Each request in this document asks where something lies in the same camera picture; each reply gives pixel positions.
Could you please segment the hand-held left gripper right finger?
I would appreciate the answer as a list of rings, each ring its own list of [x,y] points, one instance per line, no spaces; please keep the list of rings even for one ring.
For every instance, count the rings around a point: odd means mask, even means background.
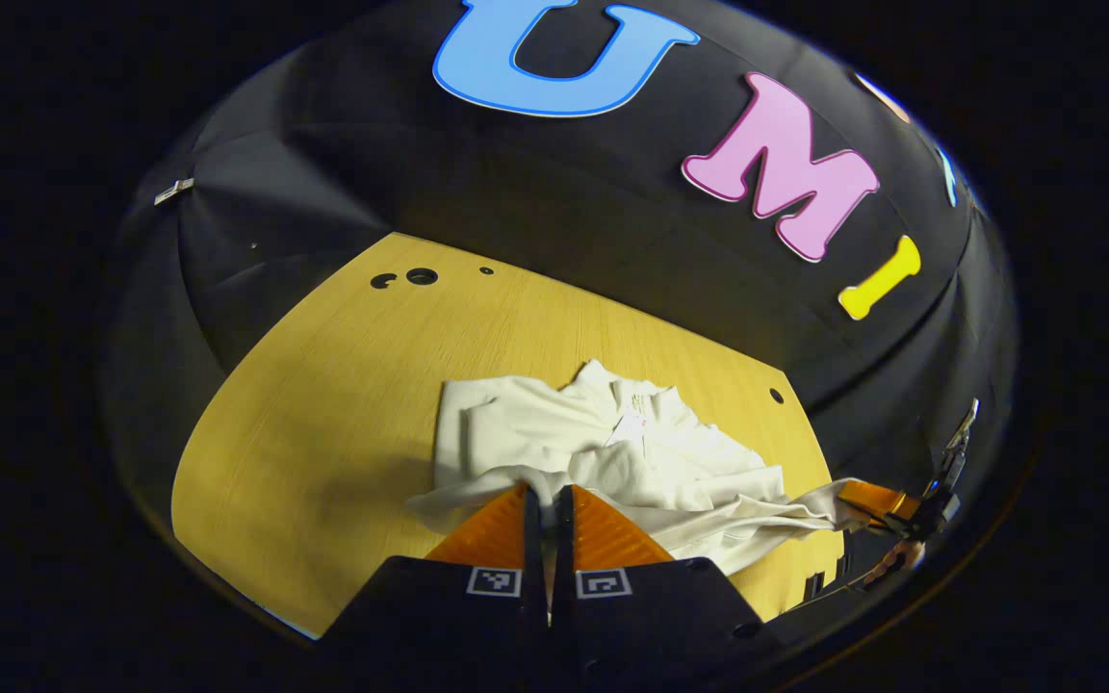
[[[716,563],[676,560],[578,485],[557,502],[554,644],[584,692],[713,692],[779,650]]]

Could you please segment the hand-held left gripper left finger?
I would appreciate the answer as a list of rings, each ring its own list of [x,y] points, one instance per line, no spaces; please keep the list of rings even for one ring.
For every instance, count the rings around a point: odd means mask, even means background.
[[[321,636],[347,692],[529,692],[547,602],[541,510],[497,495],[423,557],[391,556]]]

